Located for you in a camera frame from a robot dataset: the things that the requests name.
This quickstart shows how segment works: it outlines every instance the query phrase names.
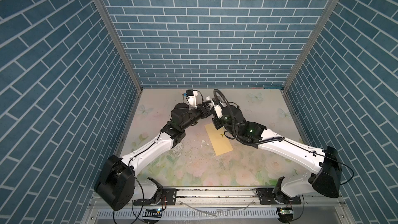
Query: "vent grille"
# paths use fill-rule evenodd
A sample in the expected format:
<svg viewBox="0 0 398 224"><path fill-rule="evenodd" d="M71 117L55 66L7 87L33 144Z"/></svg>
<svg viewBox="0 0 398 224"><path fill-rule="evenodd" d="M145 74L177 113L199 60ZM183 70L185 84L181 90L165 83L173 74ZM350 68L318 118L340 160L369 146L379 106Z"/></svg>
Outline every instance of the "vent grille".
<svg viewBox="0 0 398 224"><path fill-rule="evenodd" d="M166 209L163 212L162 220L203 220L203 219L238 219L238 218L279 218L277 209L275 207L258 207L255 209L246 210L228 210L228 208L198 208L201 211L206 211L217 215L217 217L195 211L190 208L171 208ZM138 215L140 209L134 210L134 213ZM145 215L145 219L158 220L157 217L151 217L155 213L149 213L142 210L142 214ZM98 211L97 219L112 219L112 209L100 209ZM135 216L132 214L131 209L122 209L115 212L115 219L132 219Z"/></svg>

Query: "black motor housing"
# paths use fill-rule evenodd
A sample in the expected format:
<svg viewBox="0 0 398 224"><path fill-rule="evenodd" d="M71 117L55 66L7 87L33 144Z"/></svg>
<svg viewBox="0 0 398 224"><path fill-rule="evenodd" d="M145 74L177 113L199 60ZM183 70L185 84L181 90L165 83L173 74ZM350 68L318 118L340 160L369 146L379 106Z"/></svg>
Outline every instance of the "black motor housing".
<svg viewBox="0 0 398 224"><path fill-rule="evenodd" d="M320 164L321 170L308 179L318 193L330 198L339 197L341 165L336 161L340 162L338 151L328 146L325 150L324 162Z"/></svg>
<svg viewBox="0 0 398 224"><path fill-rule="evenodd" d="M94 190L114 211L122 209L134 194L134 171L112 155L102 167Z"/></svg>
<svg viewBox="0 0 398 224"><path fill-rule="evenodd" d="M235 123L244 124L246 122L245 118L243 117L242 111L239 107L231 106L232 112L234 113ZM231 124L231 113L227 107L224 107L221 110L222 113L222 120L228 124Z"/></svg>
<svg viewBox="0 0 398 224"><path fill-rule="evenodd" d="M186 103L178 103L172 110L171 115L172 122L181 127L183 130L195 124L199 119L202 118L202 112L200 109L189 109Z"/></svg>

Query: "wire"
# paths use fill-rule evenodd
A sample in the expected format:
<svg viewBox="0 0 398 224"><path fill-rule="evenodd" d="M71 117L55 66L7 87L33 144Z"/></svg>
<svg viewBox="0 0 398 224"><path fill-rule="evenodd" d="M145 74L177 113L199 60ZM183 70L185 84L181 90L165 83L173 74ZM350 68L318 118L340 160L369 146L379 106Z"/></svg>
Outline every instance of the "wire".
<svg viewBox="0 0 398 224"><path fill-rule="evenodd" d="M131 211L132 211L132 214L133 214L136 218L139 217L139 216L136 216L136 215L135 215L134 210L132 209L132 204L131 204ZM141 221L141 222L146 223L143 219L138 218L138 220Z"/></svg>
<svg viewBox="0 0 398 224"><path fill-rule="evenodd" d="M225 131L225 132L224 132L224 136L225 136L227 139L231 139L231 140L232 140L232 139L235 139L235 138L228 137L228 136L225 134L226 132L228 132L228 131Z"/></svg>
<svg viewBox="0 0 398 224"><path fill-rule="evenodd" d="M129 168L130 168L130 170L131 170L132 175L134 176L135 180L138 182L138 185L139 185L140 188L141 188L141 192L142 192L142 204L141 204L141 209L140 209L140 212L138 213L138 216L136 216L135 220L134 220L131 224L133 224L133 223L138 219L138 217L141 215L142 209L143 209L143 207L144 207L144 189L142 189L142 186L141 186L140 181L138 181L137 177L135 176L135 174L133 173L133 171L132 171L132 169L131 169L131 167L130 167L130 162L132 161L132 159L133 159L133 157L132 157L132 158L130 159L130 161L129 161Z"/></svg>
<svg viewBox="0 0 398 224"><path fill-rule="evenodd" d="M293 143L291 143L291 142L289 142L289 141L287 141L287 140L285 140L285 141L288 142L289 144L292 144L292 145L294 145L294 146L296 146L296 147L299 147L300 149L305 150L305 151L307 151L307 152L309 152L309 153L312 153L312 154L314 154L314 155L318 155L318 156L321 156L321 157L326 157L326 156L321 155L321 154L318 154L318 153L316 153L316 152L311 152L311 151L309 151L309 150L307 150L307 149L305 149L305 148L303 148L303 147L301 147L301 146L298 146L298 145L296 145L296 144L293 144ZM341 164L341 165L344 165L345 167L347 167L348 169L351 170L351 172L352 172L351 177L350 177L347 181L341 183L340 185L346 184L347 182L351 181L352 178L355 176L354 170L353 170L351 167L349 167L348 165L346 165L345 163L339 162L339 161L337 161L336 159L333 159L333 158L331 158L331 157L326 157L326 158L328 158L328 159L330 159L330 160L332 160L332 161L335 161L336 163L339 163L339 164Z"/></svg>
<svg viewBox="0 0 398 224"><path fill-rule="evenodd" d="M167 207L167 200L166 200L166 196L164 195L164 210L163 211L166 210L166 207Z"/></svg>
<svg viewBox="0 0 398 224"><path fill-rule="evenodd" d="M301 214L300 214L300 216L299 216L299 217L297 217L297 218L295 218L295 219L291 220L291 222L292 222L292 221L295 221L295 220L298 220L298 219L300 219L300 217L301 217L301 216L302 216L302 214L304 213L305 200L304 200L304 196L303 196L303 194L301 194L301 197L302 197L302 211L301 211Z"/></svg>
<svg viewBox="0 0 398 224"><path fill-rule="evenodd" d="M237 107L239 106L238 104L236 104L235 102L229 101L232 104L235 104Z"/></svg>
<svg viewBox="0 0 398 224"><path fill-rule="evenodd" d="M142 152L138 153L138 154L135 155L134 157L137 157L138 155L140 155L140 154L146 152L146 151L147 151L149 148L151 148L155 143L156 143L156 141L154 141L148 148L146 148L146 149L143 150Z"/></svg>
<svg viewBox="0 0 398 224"><path fill-rule="evenodd" d="M173 110L178 110L178 109L186 109L186 108L174 108Z"/></svg>
<svg viewBox="0 0 398 224"><path fill-rule="evenodd" d="M200 93L200 96L202 97L202 103L204 102L204 100L203 100L203 95L202 95L202 93L200 92L200 91L198 91L198 90L195 90L195 91L197 91L197 92L199 92Z"/></svg>

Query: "black mounting plate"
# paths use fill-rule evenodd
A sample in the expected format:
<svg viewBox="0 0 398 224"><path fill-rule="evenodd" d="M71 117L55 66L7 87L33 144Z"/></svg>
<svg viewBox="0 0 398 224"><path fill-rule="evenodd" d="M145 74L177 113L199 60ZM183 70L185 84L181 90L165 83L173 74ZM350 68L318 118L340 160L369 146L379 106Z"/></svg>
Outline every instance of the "black mounting plate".
<svg viewBox="0 0 398 224"><path fill-rule="evenodd" d="M271 205L271 204L280 204L279 202L275 201L274 196L273 196L273 188L258 188L256 189L256 194L258 195L260 199L260 204L261 205ZM294 197L291 198L292 205L300 205L301 204L301 199L300 197Z"/></svg>
<svg viewBox="0 0 398 224"><path fill-rule="evenodd" d="M167 205L176 205L176 195L177 195L177 189L163 189L162 190L162 196L166 196L166 201ZM134 206L141 206L142 202L144 202L144 206L151 206L150 201L147 199L139 199L139 200L134 200L133 205Z"/></svg>

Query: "aluminum frame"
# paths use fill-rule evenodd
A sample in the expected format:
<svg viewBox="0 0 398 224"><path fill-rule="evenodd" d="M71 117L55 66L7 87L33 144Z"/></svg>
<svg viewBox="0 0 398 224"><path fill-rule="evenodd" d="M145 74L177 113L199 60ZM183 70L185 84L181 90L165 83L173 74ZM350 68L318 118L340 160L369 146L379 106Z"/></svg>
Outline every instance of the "aluminum frame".
<svg viewBox="0 0 398 224"><path fill-rule="evenodd" d="M140 102L141 95L142 95L142 91L137 93L137 96L134 99L135 101L134 101L134 104L132 105L129 117L127 118L125 127L123 129L123 132L120 135L119 142L118 142L118 144L116 146L116 149L115 149L115 155L118 156L118 157L122 153L122 149L123 149L124 143L126 142L127 134L129 133L129 130L130 130L130 127L131 127L132 119L134 118L134 114L137 112L137 107L138 107L138 104Z"/></svg>
<svg viewBox="0 0 398 224"><path fill-rule="evenodd" d="M126 50L122 45L120 37L117 34L116 28L112 23L111 17L109 16L108 10L106 9L104 2L102 0L93 0L93 2L95 4L95 6L97 7L98 13L99 13L103 23L105 24L105 27L109 32L109 35L112 38L112 41L117 49L117 52L119 53L124 65L126 66L127 72L129 73L129 75L132 79L132 82L137 87L138 92L142 92L141 84L132 68L130 59L127 56Z"/></svg>
<svg viewBox="0 0 398 224"><path fill-rule="evenodd" d="M328 2L326 3L325 9L323 10L321 16L319 17L313 31L308 37L306 44L301 50L301 53L298 56L296 63L293 65L291 72L289 73L288 77L286 78L286 81L283 84L283 90L286 91L292 84L294 77L298 73L301 65L306 60L308 53L311 51L312 47L314 46L316 39L321 33L323 27L325 26L326 22L328 21L330 15L332 14L338 2L339 0L328 0Z"/></svg>
<svg viewBox="0 0 398 224"><path fill-rule="evenodd" d="M307 134L304 131L304 128L301 125L301 121L300 121L299 117L297 116L296 111L294 110L294 108L291 104L290 98L283 90L281 90L281 94L282 94L283 99L285 100L287 108L289 109L290 116L292 117L293 122L296 125L297 131L300 134L301 140L303 141L304 144L311 145L310 139L308 138Z"/></svg>

